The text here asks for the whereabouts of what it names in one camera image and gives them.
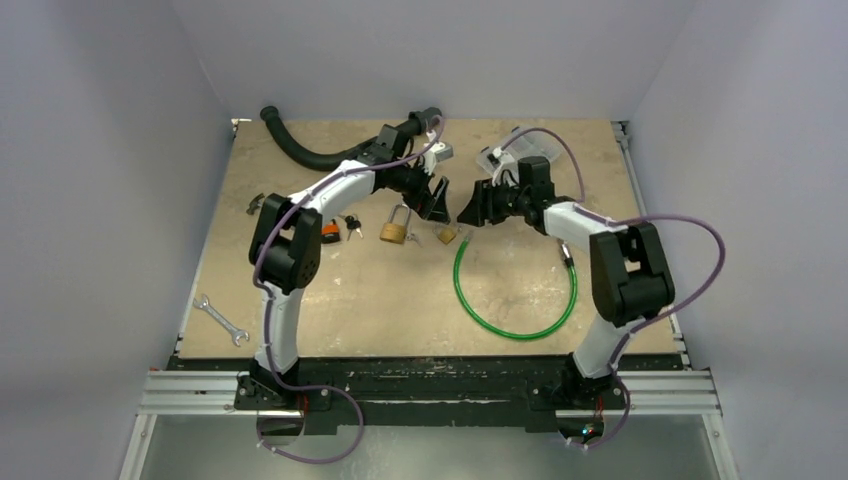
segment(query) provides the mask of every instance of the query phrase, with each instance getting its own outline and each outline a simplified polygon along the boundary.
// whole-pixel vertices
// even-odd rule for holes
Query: gray wall
[[[232,136],[169,2],[0,7],[0,478],[115,478]]]
[[[629,118],[694,0],[174,0],[233,116]]]
[[[727,267],[681,314],[748,479],[845,478],[848,4],[700,2],[633,119],[651,211],[714,222]],[[680,291],[714,259],[669,229]]]

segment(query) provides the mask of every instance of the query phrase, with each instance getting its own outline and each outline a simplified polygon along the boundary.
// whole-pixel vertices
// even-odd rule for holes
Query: green ring
[[[565,308],[565,312],[563,312],[562,316],[559,317],[559,319],[550,327],[536,333],[507,332],[506,330],[501,330],[486,320],[483,320],[480,315],[477,315],[477,312],[471,308],[471,305],[468,304],[468,300],[465,299],[465,295],[462,293],[462,287],[459,285],[459,266],[462,263],[463,255],[465,255],[465,248],[468,246],[468,241],[468,238],[463,240],[462,245],[459,246],[459,250],[456,252],[456,259],[453,262],[453,289],[456,291],[456,296],[459,299],[459,303],[462,304],[462,308],[468,312],[468,315],[470,315],[474,321],[479,323],[486,330],[512,340],[538,340],[540,338],[545,338],[565,324],[565,321],[568,320],[569,316],[571,316],[571,312],[574,311],[574,306],[577,304],[577,271],[574,268],[574,265],[568,267],[568,277],[571,281],[571,298],[568,299],[568,306]]]

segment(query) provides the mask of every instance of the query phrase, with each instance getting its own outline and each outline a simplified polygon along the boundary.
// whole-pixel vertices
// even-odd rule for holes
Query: clear plastic box
[[[492,150],[495,147],[503,145],[507,140],[512,138],[516,133],[526,130],[530,128],[529,125],[518,125],[513,128],[507,136],[500,139],[498,143],[494,145],[490,145],[477,155],[477,164],[483,167],[483,170],[486,171],[490,176],[495,174],[495,170],[498,168],[497,161],[492,163],[489,160],[488,155],[492,153]],[[544,133],[544,132],[530,132],[525,135],[522,135],[518,140],[512,142],[512,144],[507,147],[506,151],[512,155],[516,160],[521,160],[525,157],[537,157],[542,156],[548,159],[549,162],[553,163],[557,158],[560,157],[565,150],[562,148],[562,145],[559,144],[553,137]]]

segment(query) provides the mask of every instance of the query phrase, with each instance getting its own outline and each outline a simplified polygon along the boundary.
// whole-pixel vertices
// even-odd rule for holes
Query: wrench
[[[200,295],[199,302],[196,299],[192,299],[191,304],[194,305],[194,308],[198,310],[203,310],[204,312],[208,313],[210,317],[214,318],[216,322],[221,324],[222,327],[224,327],[228,332],[230,332],[230,335],[233,336],[233,344],[235,344],[235,346],[241,346],[238,342],[242,338],[244,338],[248,342],[250,341],[250,334],[244,330],[236,328],[235,325],[230,323],[229,320],[227,320],[226,318],[224,318],[223,315],[218,313],[218,310],[215,310],[212,304],[209,303],[209,297],[207,297],[205,293]]]

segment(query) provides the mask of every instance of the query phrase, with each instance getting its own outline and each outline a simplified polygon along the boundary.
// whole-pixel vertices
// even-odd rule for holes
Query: brass padlock
[[[406,219],[403,221],[403,225],[392,223],[395,221],[395,214],[400,207],[406,209]],[[392,207],[392,213],[389,214],[389,221],[383,224],[383,230],[380,231],[380,240],[403,245],[406,241],[406,231],[409,229],[409,219],[411,216],[412,210],[406,205],[399,204]]]
[[[433,227],[433,233],[436,234],[436,238],[439,239],[445,245],[449,244],[456,238],[456,232],[450,227]]]

